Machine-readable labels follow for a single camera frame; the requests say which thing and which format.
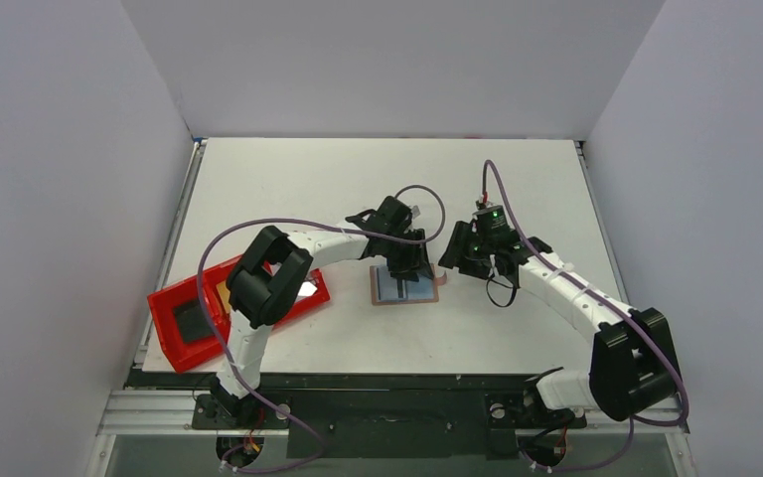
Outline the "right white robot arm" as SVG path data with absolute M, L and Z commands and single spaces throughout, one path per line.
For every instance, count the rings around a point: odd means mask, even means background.
M 587 370 L 536 379 L 545 407 L 594 407 L 623 421 L 681 389 L 667 318 L 597 289 L 546 242 L 512 229 L 502 206 L 482 207 L 470 220 L 456 222 L 439 264 L 485 281 L 506 278 L 514 292 L 537 297 L 589 343 Z

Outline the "red three-compartment bin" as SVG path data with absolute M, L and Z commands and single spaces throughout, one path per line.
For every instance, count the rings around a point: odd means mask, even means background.
M 229 289 L 226 281 L 236 256 L 204 271 L 205 297 L 210 316 L 223 337 L 229 335 Z M 273 329 L 280 330 L 322 308 L 331 299 L 322 272 L 314 269 L 301 286 L 289 313 Z M 222 351 L 198 300 L 194 276 L 147 296 L 159 347 L 171 369 L 186 373 L 218 357 Z

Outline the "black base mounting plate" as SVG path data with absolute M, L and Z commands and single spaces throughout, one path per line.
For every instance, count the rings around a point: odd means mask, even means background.
M 537 457 L 565 455 L 566 430 L 625 429 L 596 409 L 549 410 L 532 375 L 265 374 L 248 414 L 228 414 L 211 395 L 212 373 L 130 372 L 129 391 L 161 392 L 186 430 L 211 433 L 219 455 L 241 466 L 284 437 L 287 455 L 324 458 Z

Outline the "gold cards stack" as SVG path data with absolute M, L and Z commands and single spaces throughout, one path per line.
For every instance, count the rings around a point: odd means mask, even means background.
M 231 307 L 229 305 L 229 289 L 227 288 L 224 281 L 220 281 L 216 284 L 216 293 L 219 298 L 222 312 L 224 314 L 229 314 L 231 311 Z

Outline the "aluminium frame rail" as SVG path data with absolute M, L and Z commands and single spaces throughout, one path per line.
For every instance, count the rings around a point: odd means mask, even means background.
M 141 475 L 232 476 L 387 471 L 437 463 L 530 472 L 518 452 L 534 445 L 555 474 L 648 469 L 694 471 L 686 436 L 668 426 L 673 401 L 642 421 L 601 410 L 548 410 L 527 375 L 299 375 L 264 377 L 262 399 L 233 417 L 211 396 L 209 376 L 138 379 L 106 404 L 87 474 L 131 464 Z

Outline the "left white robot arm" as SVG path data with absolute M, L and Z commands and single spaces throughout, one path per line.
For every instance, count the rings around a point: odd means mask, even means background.
M 432 237 L 413 220 L 412 207 L 387 196 L 377 208 L 333 226 L 305 221 L 303 231 L 285 232 L 284 219 L 258 221 L 260 231 L 226 279 L 229 334 L 221 340 L 224 359 L 211 385 L 219 405 L 234 417 L 248 414 L 272 328 L 289 314 L 311 271 L 382 257 L 395 278 L 433 278 L 426 249 Z

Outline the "tan leather card holder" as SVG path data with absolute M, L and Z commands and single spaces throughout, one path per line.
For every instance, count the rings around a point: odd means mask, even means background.
M 416 281 L 393 278 L 385 265 L 370 267 L 371 302 L 374 306 L 435 303 L 439 288 L 446 284 L 447 274 L 434 278 L 418 275 Z

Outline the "black cards in bin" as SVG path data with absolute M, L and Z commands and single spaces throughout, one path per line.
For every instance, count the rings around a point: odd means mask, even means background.
M 192 344 L 213 336 L 197 299 L 174 307 L 172 314 L 183 343 Z

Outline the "silver mirrored card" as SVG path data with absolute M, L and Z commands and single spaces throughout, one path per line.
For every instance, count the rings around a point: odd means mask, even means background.
M 310 298 L 314 296 L 318 291 L 318 285 L 317 281 L 313 279 L 312 277 L 309 277 L 307 280 L 305 280 L 299 290 L 297 297 L 295 298 L 296 303 L 300 303 L 301 301 Z

